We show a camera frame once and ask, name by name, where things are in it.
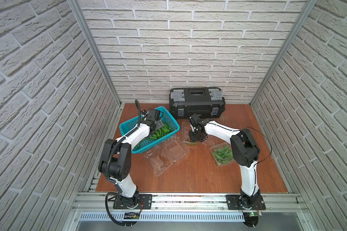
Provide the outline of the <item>black grey toolbox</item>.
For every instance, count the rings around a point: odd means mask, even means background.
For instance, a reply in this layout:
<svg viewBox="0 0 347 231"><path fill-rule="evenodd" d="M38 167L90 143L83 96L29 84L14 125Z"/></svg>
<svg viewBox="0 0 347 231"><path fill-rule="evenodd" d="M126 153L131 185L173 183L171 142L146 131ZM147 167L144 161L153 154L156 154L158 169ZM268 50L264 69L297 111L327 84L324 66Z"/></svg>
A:
<svg viewBox="0 0 347 231"><path fill-rule="evenodd" d="M218 87L175 88L170 91L169 111L176 119L188 119L193 114L201 118L219 118L226 101Z"/></svg>

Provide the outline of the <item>teal plastic perforated basket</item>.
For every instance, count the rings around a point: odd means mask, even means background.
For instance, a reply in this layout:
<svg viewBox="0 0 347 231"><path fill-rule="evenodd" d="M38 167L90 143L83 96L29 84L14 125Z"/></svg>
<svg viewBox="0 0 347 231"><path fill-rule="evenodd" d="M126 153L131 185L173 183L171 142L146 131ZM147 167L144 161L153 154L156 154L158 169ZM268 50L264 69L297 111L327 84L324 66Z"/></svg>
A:
<svg viewBox="0 0 347 231"><path fill-rule="evenodd" d="M142 140L137 146L132 150L133 154L142 154L143 152L153 148L154 146L162 143L163 141L173 137L176 132L179 131L180 126L177 121L171 115L171 113L163 106L156 107L155 109L161 111L161 121L163 127L154 133L152 137L147 137ZM128 119L119 125L121 135L127 134L132 130L138 122L138 116Z"/></svg>

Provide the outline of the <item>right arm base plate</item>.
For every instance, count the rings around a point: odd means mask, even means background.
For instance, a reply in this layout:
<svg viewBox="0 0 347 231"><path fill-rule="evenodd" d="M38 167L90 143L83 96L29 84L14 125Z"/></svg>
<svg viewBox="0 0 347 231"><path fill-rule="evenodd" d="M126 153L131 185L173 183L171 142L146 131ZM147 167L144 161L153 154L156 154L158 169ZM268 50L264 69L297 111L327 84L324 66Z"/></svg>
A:
<svg viewBox="0 0 347 231"><path fill-rule="evenodd" d="M260 194L251 197L240 194L227 194L226 203L229 210L266 210L265 202Z"/></svg>

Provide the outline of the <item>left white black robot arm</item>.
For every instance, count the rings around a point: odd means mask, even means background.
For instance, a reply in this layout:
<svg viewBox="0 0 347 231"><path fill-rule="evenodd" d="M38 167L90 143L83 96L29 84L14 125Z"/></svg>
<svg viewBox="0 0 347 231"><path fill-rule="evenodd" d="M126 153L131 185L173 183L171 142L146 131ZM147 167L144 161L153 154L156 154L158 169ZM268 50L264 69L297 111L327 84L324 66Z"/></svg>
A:
<svg viewBox="0 0 347 231"><path fill-rule="evenodd" d="M128 208L135 208L139 204L138 187L134 184L130 170L132 166L132 150L145 138L152 136L161 125L161 112L149 109L144 112L138 100L135 100L138 109L137 124L125 135L116 140L105 141L98 171L106 180L115 185L121 200Z"/></svg>

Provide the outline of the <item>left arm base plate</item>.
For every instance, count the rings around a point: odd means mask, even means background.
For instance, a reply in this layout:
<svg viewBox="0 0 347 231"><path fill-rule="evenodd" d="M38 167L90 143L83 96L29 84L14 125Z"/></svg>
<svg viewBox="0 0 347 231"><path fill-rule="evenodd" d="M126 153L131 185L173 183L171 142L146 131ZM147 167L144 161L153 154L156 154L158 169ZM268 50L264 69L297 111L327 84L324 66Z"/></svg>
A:
<svg viewBox="0 0 347 231"><path fill-rule="evenodd" d="M151 209L152 197L152 194L147 193L131 198L118 195L115 198L113 209L141 209L141 204L139 202L143 203L143 210Z"/></svg>

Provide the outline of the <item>clear clamshell container with peppers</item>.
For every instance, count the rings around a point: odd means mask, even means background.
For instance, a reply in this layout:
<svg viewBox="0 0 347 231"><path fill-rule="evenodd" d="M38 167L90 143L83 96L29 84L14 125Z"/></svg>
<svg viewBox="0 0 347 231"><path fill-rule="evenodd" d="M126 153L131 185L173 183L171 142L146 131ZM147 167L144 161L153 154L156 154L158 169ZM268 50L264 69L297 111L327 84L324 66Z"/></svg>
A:
<svg viewBox="0 0 347 231"><path fill-rule="evenodd" d="M145 158L153 174L158 177L188 153L189 148L183 141L173 137L148 150Z"/></svg>

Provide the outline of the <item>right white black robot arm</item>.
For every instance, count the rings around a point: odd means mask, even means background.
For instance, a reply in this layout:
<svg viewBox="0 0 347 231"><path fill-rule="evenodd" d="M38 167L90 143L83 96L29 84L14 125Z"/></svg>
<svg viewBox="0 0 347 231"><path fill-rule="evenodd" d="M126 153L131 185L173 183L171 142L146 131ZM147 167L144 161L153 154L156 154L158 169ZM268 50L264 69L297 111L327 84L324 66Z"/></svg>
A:
<svg viewBox="0 0 347 231"><path fill-rule="evenodd" d="M189 117L189 122L191 141L204 141L208 135L212 135L231 145L233 159L241 170L239 205L247 210L256 206L261 196L256 170L260 149L252 133L248 129L233 129L210 119L201 119L197 114Z"/></svg>

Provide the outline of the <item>clear pepper container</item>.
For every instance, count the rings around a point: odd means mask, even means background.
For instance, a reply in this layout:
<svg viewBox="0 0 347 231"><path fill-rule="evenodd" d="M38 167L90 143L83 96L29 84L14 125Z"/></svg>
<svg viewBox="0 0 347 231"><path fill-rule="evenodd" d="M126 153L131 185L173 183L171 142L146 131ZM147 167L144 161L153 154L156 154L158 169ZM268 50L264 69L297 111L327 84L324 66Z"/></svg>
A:
<svg viewBox="0 0 347 231"><path fill-rule="evenodd" d="M207 146L214 146L216 144L219 144L217 138L214 136L207 136L207 139L204 141L191 141L189 132L192 131L192 129L188 121L184 121L181 123L181 129L182 129L182 140L187 145L203 144Z"/></svg>
<svg viewBox="0 0 347 231"><path fill-rule="evenodd" d="M227 142L214 145L210 148L216 164L221 167L234 162L231 145Z"/></svg>

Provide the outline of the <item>aluminium front rail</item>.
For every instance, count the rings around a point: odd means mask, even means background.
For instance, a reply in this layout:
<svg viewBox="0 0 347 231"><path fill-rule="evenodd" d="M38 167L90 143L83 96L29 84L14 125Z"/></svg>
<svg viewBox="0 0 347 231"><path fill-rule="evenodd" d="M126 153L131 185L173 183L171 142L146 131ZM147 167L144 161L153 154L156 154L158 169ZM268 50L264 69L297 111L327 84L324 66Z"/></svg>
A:
<svg viewBox="0 0 347 231"><path fill-rule="evenodd" d="M295 193L263 193L263 200L256 202L251 209L244 209L237 202L240 196L230 193L160 193L143 202L143 212L295 212L306 213L308 208L300 196ZM80 192L76 196L71 211L105 212L106 192Z"/></svg>

